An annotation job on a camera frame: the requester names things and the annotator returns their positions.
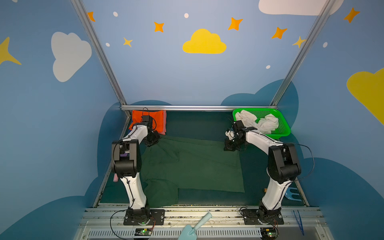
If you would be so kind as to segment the dark green t shirt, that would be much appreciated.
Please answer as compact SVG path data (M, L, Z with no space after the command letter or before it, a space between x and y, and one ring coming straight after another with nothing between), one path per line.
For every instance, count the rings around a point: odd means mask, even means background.
M176 205L180 189L245 191L239 152L218 141L163 136L142 155L140 178L153 208Z

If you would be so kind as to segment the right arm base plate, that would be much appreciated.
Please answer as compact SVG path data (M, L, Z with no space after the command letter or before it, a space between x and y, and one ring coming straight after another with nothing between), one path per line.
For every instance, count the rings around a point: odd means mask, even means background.
M284 220L281 214L281 208L277 210L247 209L240 208L240 215L244 219L245 225L283 225Z

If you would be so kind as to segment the right green circuit board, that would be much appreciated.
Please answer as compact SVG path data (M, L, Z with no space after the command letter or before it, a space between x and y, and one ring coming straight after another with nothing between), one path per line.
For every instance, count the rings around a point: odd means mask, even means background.
M261 228L262 240L275 240L279 235L275 229Z

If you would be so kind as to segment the aluminium left floor rail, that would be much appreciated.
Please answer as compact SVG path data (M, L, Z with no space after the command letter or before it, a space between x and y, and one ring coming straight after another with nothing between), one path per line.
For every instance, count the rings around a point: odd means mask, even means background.
M130 117L123 114L122 117L114 119L107 117L102 122L97 149L98 177L89 187L92 194L92 202L89 205L91 208L98 207L110 177L113 163L113 143L120 140L126 134L130 120Z

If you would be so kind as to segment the left green circuit board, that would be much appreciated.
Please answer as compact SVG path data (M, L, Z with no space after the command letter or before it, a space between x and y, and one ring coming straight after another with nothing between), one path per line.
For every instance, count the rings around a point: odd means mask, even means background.
M135 237L150 237L151 235L151 229L135 229Z

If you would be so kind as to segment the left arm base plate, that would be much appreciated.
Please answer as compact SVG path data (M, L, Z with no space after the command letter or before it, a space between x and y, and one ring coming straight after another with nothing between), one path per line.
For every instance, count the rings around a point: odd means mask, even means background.
M124 217L124 226L162 226L165 220L164 209L127 210Z

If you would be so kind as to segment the green circuit board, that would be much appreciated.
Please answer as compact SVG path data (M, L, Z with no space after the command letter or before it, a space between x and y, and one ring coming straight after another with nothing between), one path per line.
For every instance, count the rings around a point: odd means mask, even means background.
M135 229L135 237L150 237L151 235L151 229Z
M275 229L261 228L262 240L275 240L279 235Z

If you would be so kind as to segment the purple toy shovel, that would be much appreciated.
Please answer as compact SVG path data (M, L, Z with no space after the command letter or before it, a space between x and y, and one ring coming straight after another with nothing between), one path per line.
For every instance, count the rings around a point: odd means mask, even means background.
M119 177L117 174L114 174L113 182L117 183L119 181Z

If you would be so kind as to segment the aluminium back frame rail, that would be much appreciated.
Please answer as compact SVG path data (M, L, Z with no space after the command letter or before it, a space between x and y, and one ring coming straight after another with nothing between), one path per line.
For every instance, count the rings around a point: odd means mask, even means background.
M240 108L266 108L278 109L277 106L187 106L187 105L121 105L123 111L149 110L149 111L186 111L186 112L232 112Z

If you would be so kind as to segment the aluminium right frame post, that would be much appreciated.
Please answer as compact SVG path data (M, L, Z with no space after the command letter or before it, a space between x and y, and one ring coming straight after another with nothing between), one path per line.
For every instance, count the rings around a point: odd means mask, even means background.
M296 73L298 72L300 66L304 62L304 59L306 58L307 54L309 53L312 45L315 43L318 35L322 31L323 27L325 26L328 18L331 15L331 11L333 6L335 5L336 0L327 0L321 9L318 17L316 18L312 28L310 29L307 40L305 43L301 46L295 60L293 61L293 64L291 65L287 75L283 79L281 85L279 86L276 94L274 95L270 107L271 108L277 108L279 102L281 101L283 95L285 94L286 90L288 89L289 85L291 84L292 80L294 79Z

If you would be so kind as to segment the aluminium floor rail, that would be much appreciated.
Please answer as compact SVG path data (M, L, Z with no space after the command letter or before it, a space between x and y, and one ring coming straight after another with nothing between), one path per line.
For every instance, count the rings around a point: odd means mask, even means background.
M107 117L102 122L97 149L98 177L89 187L92 194L92 202L89 205L91 208L98 207L110 177L113 163L113 143L120 140L126 134L130 120L130 117L123 114L122 117L114 119Z
M306 175L308 175L311 172L311 169L313 167L313 159L312 159L311 152L308 150L308 148L302 146L302 145L308 146L308 144L300 143L293 135L280 138L280 140L285 143L289 142L289 143L299 144L299 145L295 145L295 147L297 148L298 157L302 167L302 173L298 176L298 179L304 178ZM306 192L304 190L304 183L306 179L307 178L303 180L299 180L290 185L291 188L296 188L296 190L292 190L293 193L297 194L297 195L294 195L293 198L300 199L300 201L293 201L293 200L287 199L286 197L283 197L283 201L282 201L283 207L293 207L293 206L309 207L310 206L308 202L308 198L306 196Z

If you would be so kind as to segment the aluminium frame post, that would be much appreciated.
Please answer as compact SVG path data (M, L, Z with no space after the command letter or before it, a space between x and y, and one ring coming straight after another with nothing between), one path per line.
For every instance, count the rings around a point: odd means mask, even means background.
M306 58L307 54L309 53L312 45L315 43L318 35L322 31L323 27L325 26L328 18L331 15L331 11L333 6L335 5L336 0L327 0L321 9L318 17L316 18L312 28L310 29L307 40L305 43L301 46L295 60L293 61L293 64L291 65L287 75L283 79L281 85L279 86L276 94L274 95L270 107L271 108L277 108L279 102L281 101L283 95L285 94L286 90L288 89L289 85L291 84L292 80L294 79L296 73L298 72L300 66L304 62L304 59Z
M96 31L92 25L92 21L90 20L88 13L86 12L85 5L83 1L80 0L71 0L71 3L82 22L82 25L91 41L92 47L94 48L101 65L107 75L107 78L110 81L110 84L120 102L121 105L126 105L126 99L124 97L123 91L118 83L118 80L116 78L116 75L107 59L107 56L105 54L105 51L103 50L103 46L96 34Z

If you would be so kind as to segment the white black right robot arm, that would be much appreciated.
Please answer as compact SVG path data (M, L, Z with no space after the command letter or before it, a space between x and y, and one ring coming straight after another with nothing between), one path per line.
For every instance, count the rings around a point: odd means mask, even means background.
M267 174L270 177L267 192L263 196L259 209L251 214L259 224L271 225L279 220L282 200L288 187L301 174L302 169L297 150L292 143L283 143L262 134L255 127L245 127L242 121L235 121L226 131L225 151L236 151L246 143L262 150L268 156Z

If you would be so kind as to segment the aluminium left frame post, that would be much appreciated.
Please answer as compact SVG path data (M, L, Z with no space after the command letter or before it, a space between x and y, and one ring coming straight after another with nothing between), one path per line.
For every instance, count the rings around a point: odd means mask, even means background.
M80 0L71 0L71 3L82 22L82 25L91 41L92 47L94 48L101 65L107 75L107 78L110 81L110 84L120 102L121 105L126 105L126 99L124 97L123 91L118 83L118 80L116 78L116 75L107 59L107 56L105 54L105 51L103 50L103 46L96 34L96 31L92 25L92 21L90 20L88 13L86 12L85 5L83 1Z

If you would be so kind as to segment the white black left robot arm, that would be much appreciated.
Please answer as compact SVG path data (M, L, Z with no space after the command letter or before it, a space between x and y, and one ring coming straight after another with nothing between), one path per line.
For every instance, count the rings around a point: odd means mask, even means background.
M153 128L155 123L150 115L141 117L141 122L122 139L112 143L112 170L124 184L129 198L125 225L147 225L151 221L150 207L140 179L142 155L140 144L147 147L156 144L160 135Z

